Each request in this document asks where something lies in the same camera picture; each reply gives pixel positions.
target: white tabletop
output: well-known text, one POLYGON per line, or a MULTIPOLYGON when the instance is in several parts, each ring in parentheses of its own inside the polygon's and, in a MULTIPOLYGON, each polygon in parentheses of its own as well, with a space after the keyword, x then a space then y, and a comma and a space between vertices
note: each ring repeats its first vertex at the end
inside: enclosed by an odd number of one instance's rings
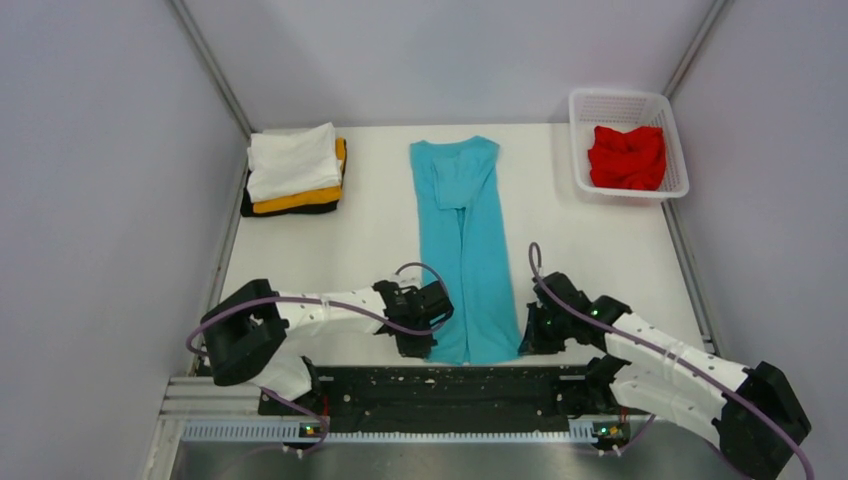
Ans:
MULTIPOLYGON (((268 278, 275 290, 335 292, 388 279, 419 259, 418 215, 409 145, 457 142, 474 135, 500 144, 498 191, 523 334, 535 299, 527 247, 542 247, 544 271, 561 271, 590 298, 610 295, 672 336, 702 348, 661 207, 578 198, 567 124, 436 125, 339 128, 348 169, 338 210, 315 216, 242 218, 223 297, 268 278)), ((504 365, 584 364, 602 356, 567 343, 558 355, 504 365)), ((388 335, 324 335, 286 341, 284 348, 316 365, 422 365, 402 358, 388 335)))

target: white plastic basket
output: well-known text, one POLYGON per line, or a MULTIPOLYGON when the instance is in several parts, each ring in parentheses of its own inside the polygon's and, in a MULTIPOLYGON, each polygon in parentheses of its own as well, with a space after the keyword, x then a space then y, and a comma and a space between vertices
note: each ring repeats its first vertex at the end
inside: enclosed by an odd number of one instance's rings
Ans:
POLYGON ((591 194, 648 198, 661 201, 680 198, 689 192, 689 177, 683 150, 668 99, 656 93, 579 88, 568 96, 571 156, 577 186, 591 194), (600 188, 589 177, 589 149, 595 144, 595 127, 629 132, 637 127, 661 127, 665 138, 666 170, 656 191, 600 188))

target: red garment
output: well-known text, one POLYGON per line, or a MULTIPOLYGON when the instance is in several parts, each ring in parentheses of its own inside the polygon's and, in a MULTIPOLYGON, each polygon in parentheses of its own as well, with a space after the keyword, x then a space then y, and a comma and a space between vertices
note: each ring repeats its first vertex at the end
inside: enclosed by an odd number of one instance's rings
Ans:
POLYGON ((656 190, 665 176, 662 128, 639 127, 628 133, 595 127, 589 149, 589 176, 596 187, 656 190))

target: purple cable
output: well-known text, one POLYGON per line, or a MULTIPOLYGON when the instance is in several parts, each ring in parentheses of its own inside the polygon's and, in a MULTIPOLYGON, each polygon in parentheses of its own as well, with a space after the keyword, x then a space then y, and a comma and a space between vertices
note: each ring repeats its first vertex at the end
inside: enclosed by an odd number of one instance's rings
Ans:
MULTIPOLYGON (((430 273, 432 273, 433 276, 436 277, 436 280, 442 285, 442 288, 445 290, 445 293, 447 294, 448 289, 447 289, 447 286, 445 285, 445 282, 442 280, 442 277, 439 276, 439 274, 429 265, 425 265, 425 264, 420 263, 420 262, 410 262, 410 263, 407 263, 407 264, 401 266, 397 270, 397 272, 395 272, 395 273, 399 274, 400 272, 402 272, 403 270, 405 270, 409 267, 421 267, 421 268, 426 269, 430 273)), ((224 310, 223 312, 220 312, 217 315, 213 316, 209 320, 201 323, 200 326, 198 326, 197 328, 192 330, 192 332, 188 335, 188 338, 186 338, 186 348, 190 352, 194 353, 195 355, 200 355, 201 357, 205 357, 206 352, 200 350, 199 348, 195 348, 194 345, 192 344, 194 342, 194 339, 197 338, 198 335, 205 332, 210 327, 217 325, 218 323, 226 320, 227 318, 230 318, 231 316, 235 315, 238 312, 247 310, 249 308, 258 307, 260 305, 268 305, 270 303, 299 303, 299 304, 307 304, 307 305, 322 305, 323 304, 323 302, 319 298, 303 298, 303 297, 290 297, 290 296, 264 297, 264 298, 257 298, 255 300, 249 300, 247 302, 240 303, 240 304, 238 304, 234 307, 230 307, 230 308, 224 310)), ((342 308, 344 310, 348 310, 348 311, 351 311, 351 312, 354 312, 354 313, 358 313, 360 315, 364 315, 366 317, 373 318, 374 320, 377 320, 377 321, 383 323, 384 325, 389 326, 390 328, 393 328, 393 329, 395 329, 395 330, 397 330, 401 333, 406 333, 406 334, 409 334, 409 335, 416 335, 416 336, 431 335, 431 334, 437 332, 440 328, 442 328, 444 326, 444 323, 440 323, 440 324, 436 325, 435 327, 428 329, 428 330, 413 330, 411 328, 404 327, 403 325, 399 325, 399 324, 389 320, 388 318, 377 315, 376 313, 368 311, 368 310, 366 310, 362 307, 359 307, 357 305, 352 305, 350 303, 345 303, 345 302, 337 302, 335 300, 330 300, 329 302, 327 302, 327 304, 330 305, 331 307, 342 308)))
MULTIPOLYGON (((298 411, 298 412, 300 412, 304 415, 310 416, 310 417, 318 420, 318 423, 321 424, 321 435, 318 437, 318 441, 315 442, 311 447, 307 448, 306 450, 303 450, 303 455, 309 455, 310 453, 314 452, 318 447, 320 447, 321 444, 324 443, 324 441, 327 439, 327 434, 330 432, 330 424, 327 423, 327 420, 324 417, 318 415, 317 413, 315 413, 315 412, 313 412, 309 409, 303 408, 300 405, 298 405, 298 404, 296 404, 292 401, 286 400, 285 398, 281 397, 279 394, 277 394, 277 392, 275 392, 273 390, 270 390, 268 388, 260 388, 260 390, 262 390, 262 393, 264 393, 265 395, 268 395, 269 397, 271 397, 274 400, 282 403, 283 405, 285 405, 285 406, 287 406, 287 407, 289 407, 293 410, 296 410, 296 411, 298 411)), ((236 458, 235 460, 230 462, 229 465, 227 465, 220 472, 218 472, 218 474, 215 476, 215 478, 216 479, 222 478, 224 476, 224 474, 226 474, 231 468, 233 468, 235 465, 238 465, 239 463, 243 462, 246 458, 252 457, 253 455, 256 455, 256 454, 259 454, 259 453, 262 453, 262 452, 268 452, 268 451, 271 451, 271 450, 279 452, 282 449, 280 448, 279 445, 262 445, 261 447, 256 447, 253 450, 248 451, 247 453, 239 455, 238 458, 236 458)))
POLYGON ((641 339, 641 338, 639 338, 635 335, 631 335, 631 334, 629 334, 625 331, 622 331, 622 330, 619 330, 615 327, 611 327, 609 325, 601 323, 601 322, 595 320, 594 318, 575 310, 571 305, 565 303, 564 301, 562 301, 562 299, 557 297, 556 294, 554 292, 552 292, 551 289, 548 288, 547 285, 545 285, 545 282, 543 281, 542 276, 539 274, 539 268, 542 267, 542 249, 539 247, 538 243, 532 242, 530 244, 530 249, 529 249, 529 252, 528 252, 528 258, 530 260, 530 269, 533 271, 533 278, 536 281, 536 284, 539 285, 539 287, 545 292, 545 294, 548 295, 548 297, 551 298, 551 300, 554 301, 554 303, 556 303, 558 306, 565 309, 565 311, 567 311, 571 315, 574 315, 575 317, 579 318, 580 320, 583 320, 584 322, 588 323, 589 325, 592 325, 595 328, 600 328, 601 330, 603 330, 605 332, 609 332, 609 333, 613 333, 615 335, 619 335, 619 336, 624 337, 624 338, 626 338, 626 339, 628 339, 632 342, 644 345, 648 349, 650 349, 654 352, 657 352, 660 355, 663 355, 665 357, 669 357, 671 360, 676 361, 678 364, 682 365, 684 368, 686 368, 690 372, 692 372, 695 375, 703 378, 707 383, 709 383, 710 385, 719 389, 721 391, 721 393, 723 393, 725 396, 727 396, 727 398, 733 400, 734 402, 736 402, 739 405, 741 405, 742 407, 744 407, 746 410, 751 412, 755 417, 757 417, 761 422, 763 422, 766 426, 768 426, 772 431, 774 431, 774 433, 783 442, 785 442, 786 445, 792 450, 792 452, 798 457, 798 460, 801 462, 801 465, 804 467, 804 474, 806 475, 807 480, 815 480, 816 474, 813 471, 813 465, 812 465, 812 463, 810 463, 810 459, 807 458, 807 454, 805 454, 804 451, 801 450, 801 447, 797 443, 795 443, 795 441, 792 440, 792 438, 790 438, 789 435, 787 435, 786 432, 783 431, 783 429, 781 429, 776 423, 774 423, 774 421, 772 421, 772 419, 770 419, 759 408, 757 408, 756 405, 749 402, 748 400, 745 400, 744 398, 742 398, 738 393, 734 392, 733 390, 725 387, 721 382, 719 382, 715 378, 711 377, 706 372, 704 372, 700 368, 696 367, 695 365, 693 365, 691 362, 687 361, 686 359, 680 358, 677 355, 675 355, 674 353, 669 352, 668 350, 666 350, 666 349, 664 349, 664 348, 662 348, 662 347, 660 347, 656 344, 653 344, 651 342, 647 342, 647 341, 645 341, 645 340, 643 340, 643 339, 641 339))
MULTIPOLYGON (((657 419, 656 415, 651 415, 650 418, 648 418, 648 421, 645 422, 644 425, 642 425, 642 428, 640 428, 639 431, 636 432, 636 435, 633 435, 633 438, 630 439, 630 442, 627 445, 618 449, 618 451, 621 452, 621 454, 623 455, 624 452, 626 452, 628 449, 630 449, 630 447, 632 445, 634 445, 636 442, 639 441, 639 439, 641 439, 643 436, 645 436, 645 432, 648 431, 648 427, 650 427, 651 424, 653 424, 654 420, 656 420, 656 419, 657 419)), ((609 453, 605 453, 604 455, 616 455, 616 453, 615 453, 615 451, 612 451, 612 452, 609 452, 609 453)))
MULTIPOLYGON (((442 280, 442 277, 439 275, 438 272, 436 272, 435 269, 433 269, 432 267, 430 267, 427 264, 424 264, 424 263, 421 263, 421 262, 409 262, 407 264, 401 265, 401 267, 398 268, 397 271, 395 272, 395 275, 400 274, 400 272, 406 270, 409 267, 421 267, 421 268, 429 271, 430 273, 432 273, 433 276, 436 277, 436 280, 439 282, 439 284, 442 286, 442 289, 444 289, 445 294, 447 294, 448 288, 447 288, 447 285, 445 285, 444 280, 442 280)), ((291 297, 291 296, 275 296, 275 297, 265 297, 265 298, 257 298, 255 300, 249 300, 247 302, 240 303, 236 306, 230 307, 230 308, 218 313, 217 315, 214 315, 212 318, 203 322, 202 324, 200 324, 200 326, 198 326, 197 328, 192 330, 192 332, 188 335, 188 338, 186 338, 186 343, 185 343, 186 348, 190 352, 192 352, 196 355, 199 355, 201 357, 208 356, 208 354, 206 352, 204 352, 204 351, 202 351, 198 348, 194 348, 194 345, 192 344, 194 342, 194 339, 197 338, 198 335, 205 332, 210 327, 217 325, 220 322, 223 322, 227 318, 230 318, 231 316, 235 315, 238 312, 241 312, 241 311, 244 311, 244 310, 247 310, 247 309, 250 309, 250 308, 258 307, 260 305, 268 305, 268 304, 271 304, 271 303, 299 303, 299 304, 308 304, 308 305, 322 305, 323 304, 321 299, 318 299, 318 298, 303 298, 303 297, 291 297)), ((399 325, 395 322, 392 322, 388 318, 384 318, 380 315, 377 315, 377 314, 375 314, 375 313, 373 313, 369 310, 366 310, 362 307, 359 307, 357 305, 352 305, 352 304, 345 303, 345 302, 337 302, 335 300, 330 300, 330 301, 327 302, 327 304, 331 307, 342 308, 342 309, 345 309, 345 310, 348 310, 348 311, 351 311, 351 312, 354 312, 354 313, 358 313, 360 315, 364 315, 366 317, 373 318, 374 320, 377 320, 377 321, 383 323, 384 325, 389 326, 390 328, 393 328, 393 329, 395 329, 399 332, 406 333, 406 334, 409 334, 409 335, 416 335, 416 336, 431 335, 444 326, 444 322, 441 322, 441 323, 437 324, 435 327, 433 327, 429 330, 413 330, 413 329, 410 329, 410 328, 406 328, 403 325, 399 325)), ((273 390, 270 390, 270 389, 267 389, 267 388, 264 388, 264 387, 262 387, 261 390, 262 390, 262 393, 264 393, 265 395, 268 395, 269 397, 273 398, 274 400, 282 403, 283 405, 285 405, 285 406, 287 406, 287 407, 289 407, 293 410, 296 410, 296 411, 298 411, 298 412, 300 412, 304 415, 315 418, 321 424, 321 436, 319 437, 318 441, 314 445, 312 445, 311 447, 309 447, 309 448, 307 448, 306 450, 303 451, 303 455, 307 455, 307 454, 313 452, 316 448, 318 448, 321 444, 324 443, 324 441, 327 439, 327 434, 330 432, 330 425, 329 425, 329 423, 327 423, 327 421, 324 419, 324 417, 316 414, 315 412, 313 412, 309 409, 303 408, 300 405, 298 405, 298 404, 296 404, 292 401, 286 400, 285 398, 281 397, 279 394, 277 394, 277 392, 274 392, 273 390)), ((218 475, 216 476, 216 478, 221 478, 234 465, 244 461, 244 459, 246 459, 250 456, 253 456, 253 455, 256 455, 256 454, 259 454, 259 453, 262 453, 262 452, 266 452, 266 451, 271 451, 271 450, 280 450, 280 447, 278 447, 276 445, 263 445, 261 447, 250 450, 249 452, 247 452, 243 455, 240 455, 233 462, 231 462, 228 466, 226 466, 223 470, 221 470, 218 473, 218 475)))

